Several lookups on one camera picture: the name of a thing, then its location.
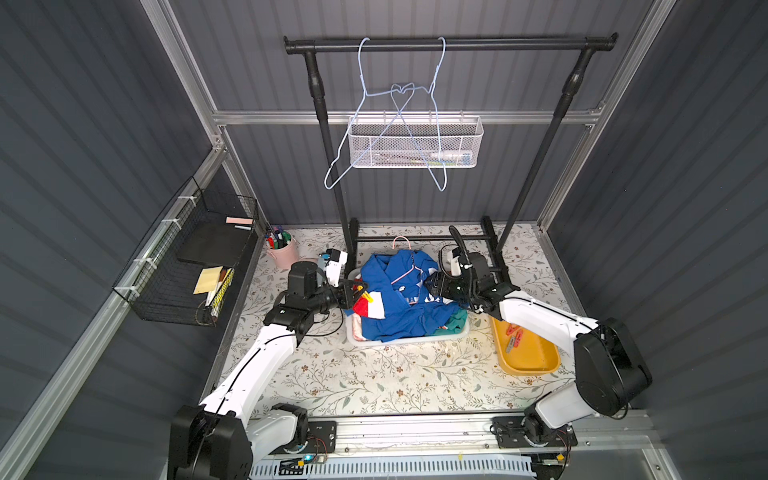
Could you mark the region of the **green jacket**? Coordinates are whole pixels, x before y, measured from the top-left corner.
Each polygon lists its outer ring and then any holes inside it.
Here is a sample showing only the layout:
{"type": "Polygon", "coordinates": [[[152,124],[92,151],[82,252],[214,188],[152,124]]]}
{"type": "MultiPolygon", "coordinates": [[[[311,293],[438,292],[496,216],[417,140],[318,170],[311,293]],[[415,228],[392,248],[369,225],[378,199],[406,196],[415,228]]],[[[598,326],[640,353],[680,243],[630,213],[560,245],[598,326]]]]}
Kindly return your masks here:
{"type": "Polygon", "coordinates": [[[467,322],[468,311],[464,309],[456,310],[449,320],[443,325],[442,331],[444,334],[452,335],[460,333],[467,322]]]}

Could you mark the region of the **red white blue jacket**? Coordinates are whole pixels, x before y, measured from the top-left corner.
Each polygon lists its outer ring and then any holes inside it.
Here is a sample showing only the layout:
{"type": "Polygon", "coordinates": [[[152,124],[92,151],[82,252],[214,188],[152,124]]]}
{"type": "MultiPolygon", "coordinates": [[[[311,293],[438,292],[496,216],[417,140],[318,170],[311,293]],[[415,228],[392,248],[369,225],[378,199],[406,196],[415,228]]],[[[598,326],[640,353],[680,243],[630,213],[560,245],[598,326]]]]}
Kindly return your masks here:
{"type": "Polygon", "coordinates": [[[361,317],[363,336],[387,341],[431,334],[456,310],[464,309],[428,292],[427,278],[438,271],[438,263],[420,250],[371,255],[359,279],[367,284],[374,302],[360,298],[352,308],[361,317]]]}

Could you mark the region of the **pink wire hanger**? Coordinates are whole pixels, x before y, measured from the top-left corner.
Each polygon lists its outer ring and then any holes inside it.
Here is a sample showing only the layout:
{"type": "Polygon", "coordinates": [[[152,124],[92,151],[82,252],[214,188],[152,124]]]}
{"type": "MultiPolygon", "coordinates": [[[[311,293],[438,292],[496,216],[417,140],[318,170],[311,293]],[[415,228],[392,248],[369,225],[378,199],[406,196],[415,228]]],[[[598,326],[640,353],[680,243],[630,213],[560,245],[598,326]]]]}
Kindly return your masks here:
{"type": "Polygon", "coordinates": [[[398,235],[393,238],[391,248],[393,250],[412,250],[412,243],[406,236],[398,235]]]}

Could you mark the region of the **light blue wire hanger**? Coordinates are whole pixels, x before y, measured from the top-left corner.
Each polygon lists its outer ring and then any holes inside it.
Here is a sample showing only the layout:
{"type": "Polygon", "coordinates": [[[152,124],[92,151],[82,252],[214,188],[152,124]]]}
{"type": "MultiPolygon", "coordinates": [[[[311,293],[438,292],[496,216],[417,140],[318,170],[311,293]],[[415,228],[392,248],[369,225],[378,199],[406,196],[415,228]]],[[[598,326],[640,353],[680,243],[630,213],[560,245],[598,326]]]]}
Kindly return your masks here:
{"type": "Polygon", "coordinates": [[[345,130],[345,133],[337,149],[337,155],[330,162],[328,170],[324,177],[323,185],[327,190],[333,190],[336,187],[336,185],[339,183],[339,181],[346,176],[347,173],[349,173],[353,168],[355,168],[356,165],[364,157],[368,156],[371,153],[372,149],[384,137],[384,135],[388,132],[390,127],[396,121],[400,121],[403,124],[407,133],[409,134],[409,138],[411,140],[414,140],[415,137],[412,135],[412,132],[407,122],[405,121],[405,117],[403,116],[403,113],[417,91],[424,91],[430,96],[431,99],[434,99],[433,90],[435,87],[435,79],[439,75],[442,61],[438,62],[434,80],[430,84],[429,88],[425,88],[424,86],[421,86],[421,85],[416,85],[413,82],[406,83],[404,85],[393,83],[389,90],[379,91],[379,92],[370,92],[368,90],[368,86],[365,79],[365,72],[364,72],[363,62],[362,62],[362,51],[364,47],[372,46],[372,42],[373,40],[371,38],[365,37],[360,41],[358,45],[357,64],[358,64],[358,70],[359,70],[359,80],[362,88],[362,98],[360,100],[360,103],[357,109],[354,112],[354,115],[348,121],[347,128],[345,130]],[[353,130],[356,127],[364,126],[363,120],[367,116],[367,113],[362,111],[362,107],[366,104],[367,100],[375,97],[384,97],[384,96],[390,97],[391,103],[395,108],[392,118],[386,124],[384,124],[381,128],[379,127],[375,128],[375,131],[378,133],[376,137],[367,135],[366,138],[369,140],[369,146],[365,150],[360,150],[358,154],[354,155],[353,144],[351,140],[351,138],[353,137],[353,130]],[[349,166],[343,172],[337,173],[335,176],[335,179],[332,182],[330,182],[331,174],[335,171],[336,163],[341,158],[341,149],[345,144],[349,146],[349,151],[350,151],[349,166]]]}

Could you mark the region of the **blue hanger with green jacket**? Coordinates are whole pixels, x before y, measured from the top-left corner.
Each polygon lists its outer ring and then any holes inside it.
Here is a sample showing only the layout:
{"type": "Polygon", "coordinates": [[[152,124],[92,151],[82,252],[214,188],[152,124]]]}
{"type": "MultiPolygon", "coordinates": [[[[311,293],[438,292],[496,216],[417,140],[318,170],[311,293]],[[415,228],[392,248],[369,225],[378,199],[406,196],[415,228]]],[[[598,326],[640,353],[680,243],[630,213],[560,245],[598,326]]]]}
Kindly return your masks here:
{"type": "Polygon", "coordinates": [[[390,97],[391,97],[391,100],[392,100],[393,104],[397,108],[397,111],[396,111],[397,117],[402,121],[403,125],[406,127],[406,130],[408,131],[409,137],[413,141],[414,147],[416,148],[416,151],[419,153],[420,160],[422,161],[422,163],[424,164],[424,166],[428,170],[429,175],[432,178],[433,182],[435,183],[435,186],[437,187],[438,191],[439,192],[444,192],[445,189],[447,188],[448,176],[447,176],[447,167],[445,166],[445,162],[441,159],[441,154],[442,154],[442,135],[441,135],[441,126],[440,126],[440,112],[439,112],[439,107],[438,107],[437,100],[435,98],[435,90],[436,90],[438,76],[439,76],[439,73],[440,73],[440,70],[441,70],[441,67],[442,67],[442,63],[443,63],[444,58],[445,58],[445,54],[446,54],[447,41],[446,41],[446,39],[443,36],[440,36],[439,40],[440,40],[440,42],[442,44],[442,50],[441,50],[440,58],[439,58],[439,60],[437,62],[437,65],[436,65],[436,67],[434,69],[434,74],[433,74],[433,77],[432,77],[430,85],[428,87],[425,87],[423,85],[416,85],[414,82],[409,82],[409,83],[406,83],[405,85],[400,85],[400,84],[397,84],[397,83],[393,83],[391,85],[390,97]],[[395,92],[397,92],[399,94],[409,93],[411,96],[413,96],[417,91],[423,91],[425,94],[427,94],[429,96],[429,99],[432,102],[433,114],[434,114],[434,119],[435,119],[435,127],[436,127],[437,147],[438,147],[438,149],[435,152],[435,154],[436,154],[436,160],[440,164],[440,168],[442,170],[442,174],[443,174],[443,180],[442,181],[439,181],[438,178],[435,176],[435,174],[432,172],[432,166],[430,164],[431,156],[427,155],[426,151],[423,150],[422,147],[419,145],[419,142],[416,139],[416,137],[413,135],[413,133],[411,132],[409,125],[407,124],[407,122],[402,117],[402,112],[404,111],[405,107],[409,104],[411,99],[408,98],[405,101],[405,104],[403,106],[401,106],[394,99],[394,93],[395,92]]]}

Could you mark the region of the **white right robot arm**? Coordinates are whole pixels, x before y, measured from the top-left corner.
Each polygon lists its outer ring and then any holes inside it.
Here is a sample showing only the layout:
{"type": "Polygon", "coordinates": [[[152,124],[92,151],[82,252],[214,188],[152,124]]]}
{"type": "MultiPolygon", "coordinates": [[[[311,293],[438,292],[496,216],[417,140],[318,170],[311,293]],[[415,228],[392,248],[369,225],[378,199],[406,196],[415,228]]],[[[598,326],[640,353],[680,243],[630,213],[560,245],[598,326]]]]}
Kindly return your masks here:
{"type": "Polygon", "coordinates": [[[485,256],[469,251],[455,226],[449,232],[456,243],[451,263],[457,269],[450,273],[440,267],[426,281],[430,292],[532,332],[574,360],[573,380],[524,411],[521,427],[529,443],[543,445],[575,420],[626,410],[652,384],[650,369],[623,322],[569,313],[496,280],[485,256]]]}

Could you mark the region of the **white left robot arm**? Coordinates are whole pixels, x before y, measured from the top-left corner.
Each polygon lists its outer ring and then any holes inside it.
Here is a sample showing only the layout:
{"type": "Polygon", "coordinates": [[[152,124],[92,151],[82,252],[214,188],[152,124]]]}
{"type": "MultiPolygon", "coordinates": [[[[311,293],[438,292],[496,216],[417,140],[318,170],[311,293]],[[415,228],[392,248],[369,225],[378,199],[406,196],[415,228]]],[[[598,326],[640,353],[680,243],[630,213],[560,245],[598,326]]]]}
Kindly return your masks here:
{"type": "Polygon", "coordinates": [[[351,309],[368,285],[330,275],[311,261],[291,266],[287,287],[234,370],[196,406],[181,407],[170,427],[170,479],[247,479],[255,462],[308,441],[305,408],[287,403],[251,419],[274,375],[309,336],[318,313],[351,309]]]}

